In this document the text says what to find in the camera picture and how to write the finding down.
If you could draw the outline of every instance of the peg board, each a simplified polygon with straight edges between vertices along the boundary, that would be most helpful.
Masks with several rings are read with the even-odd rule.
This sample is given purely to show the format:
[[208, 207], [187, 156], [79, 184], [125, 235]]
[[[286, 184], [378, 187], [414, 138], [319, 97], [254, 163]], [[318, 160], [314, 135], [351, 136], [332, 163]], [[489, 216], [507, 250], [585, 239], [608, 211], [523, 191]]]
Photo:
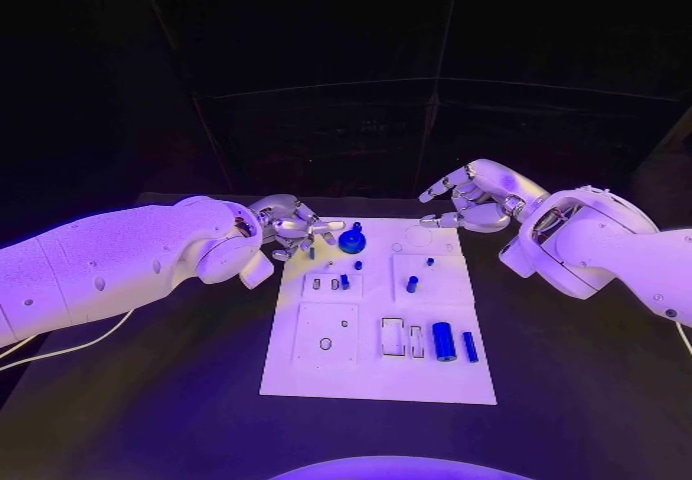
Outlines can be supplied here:
[[[260, 394], [497, 405], [456, 230], [427, 229], [419, 219], [344, 220], [347, 228], [361, 222], [365, 250], [350, 255], [321, 237], [315, 260], [299, 252], [286, 263]], [[429, 257], [433, 266], [426, 264]], [[363, 270], [355, 269], [357, 260]], [[332, 290], [332, 280], [342, 274], [351, 288]], [[413, 294], [406, 290], [412, 275], [420, 278]], [[406, 355], [383, 354], [383, 318], [404, 320], [397, 342], [404, 343]], [[453, 362], [437, 361], [436, 322], [452, 325]], [[425, 358], [414, 358], [412, 349], [413, 341], [419, 351], [422, 346], [416, 329], [412, 338], [417, 326]], [[478, 363], [469, 362], [466, 353], [468, 331]]]

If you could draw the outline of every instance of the white cable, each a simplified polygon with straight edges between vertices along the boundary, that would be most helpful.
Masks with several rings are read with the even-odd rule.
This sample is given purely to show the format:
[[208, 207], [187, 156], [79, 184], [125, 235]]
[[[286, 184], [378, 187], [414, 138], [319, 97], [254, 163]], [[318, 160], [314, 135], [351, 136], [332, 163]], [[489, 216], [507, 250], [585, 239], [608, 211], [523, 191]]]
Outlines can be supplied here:
[[22, 348], [35, 338], [37, 335], [34, 337], [25, 338], [25, 340], [22, 340], [9, 350], [0, 353], [0, 358], [6, 357], [18, 348]]
[[681, 322], [675, 322], [675, 324], [678, 325], [678, 332], [681, 332], [683, 341], [685, 342], [685, 345], [688, 346], [690, 354], [692, 355], [692, 345], [690, 344], [690, 338], [685, 335], [685, 331], [683, 330]]
[[74, 352], [76, 350], [81, 350], [83, 348], [91, 347], [96, 343], [99, 343], [117, 329], [119, 327], [126, 323], [126, 320], [130, 318], [130, 315], [135, 312], [135, 308], [126, 313], [126, 316], [120, 320], [120, 322], [116, 324], [116, 326], [91, 342], [84, 343], [83, 345], [79, 345], [77, 347], [67, 348], [66, 350], [58, 350], [57, 352], [53, 353], [45, 353], [44, 355], [37, 355], [35, 357], [25, 358], [25, 360], [19, 360], [15, 363], [11, 363], [9, 365], [5, 365], [0, 367], [0, 372], [4, 370], [8, 370], [12, 367], [17, 367], [18, 365], [22, 365], [24, 363], [34, 362], [35, 360], [41, 360], [44, 358], [55, 357], [57, 355], [63, 355], [64, 353]]

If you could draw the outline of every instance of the dark table surface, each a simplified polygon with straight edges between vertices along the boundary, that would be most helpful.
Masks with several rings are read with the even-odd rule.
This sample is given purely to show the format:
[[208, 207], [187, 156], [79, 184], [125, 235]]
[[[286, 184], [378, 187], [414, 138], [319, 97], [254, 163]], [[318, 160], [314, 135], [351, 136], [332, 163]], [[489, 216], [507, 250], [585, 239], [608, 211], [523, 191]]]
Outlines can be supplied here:
[[[443, 201], [305, 200], [329, 216], [452, 210]], [[675, 324], [618, 281], [582, 301], [520, 278], [498, 260], [515, 232], [461, 231], [498, 406], [260, 396], [280, 269], [253, 292], [237, 278], [195, 279], [97, 346], [32, 364], [0, 412], [0, 478], [266, 479], [363, 455], [537, 479], [690, 478], [692, 359]], [[42, 352], [116, 322], [55, 332]]]

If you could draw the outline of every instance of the blue cylinder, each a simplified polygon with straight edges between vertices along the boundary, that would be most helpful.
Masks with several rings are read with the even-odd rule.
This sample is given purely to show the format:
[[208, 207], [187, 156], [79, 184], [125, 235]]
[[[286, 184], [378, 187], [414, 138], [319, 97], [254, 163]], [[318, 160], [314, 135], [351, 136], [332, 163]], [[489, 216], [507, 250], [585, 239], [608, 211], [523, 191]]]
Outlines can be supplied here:
[[414, 293], [419, 286], [419, 277], [409, 277], [407, 292]]
[[476, 344], [474, 343], [472, 332], [465, 332], [466, 353], [469, 353], [469, 361], [476, 363], [479, 361], [479, 354], [476, 353]]
[[442, 362], [452, 362], [458, 359], [458, 350], [455, 349], [452, 325], [448, 322], [439, 322], [433, 325], [433, 337], [436, 339], [437, 359]]
[[363, 229], [361, 222], [357, 222], [354, 223], [354, 228], [339, 235], [339, 248], [342, 249], [342, 252], [357, 254], [364, 250], [365, 235]]

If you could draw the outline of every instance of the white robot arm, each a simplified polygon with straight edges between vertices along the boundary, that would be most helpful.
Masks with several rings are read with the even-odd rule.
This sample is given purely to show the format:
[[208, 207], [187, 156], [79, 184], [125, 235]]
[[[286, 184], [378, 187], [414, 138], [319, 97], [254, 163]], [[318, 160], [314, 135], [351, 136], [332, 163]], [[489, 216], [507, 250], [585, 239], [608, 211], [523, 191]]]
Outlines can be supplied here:
[[619, 278], [649, 309], [692, 326], [692, 229], [660, 232], [642, 210], [590, 186], [550, 194], [512, 169], [481, 159], [420, 196], [448, 190], [458, 212], [422, 225], [495, 232], [511, 218], [520, 234], [501, 260], [523, 276], [536, 272], [567, 295], [587, 299]]
[[275, 272], [260, 246], [289, 260], [331, 231], [293, 195], [249, 207], [208, 197], [96, 215], [0, 250], [0, 346], [113, 317], [166, 297], [184, 280], [240, 275], [254, 288]]

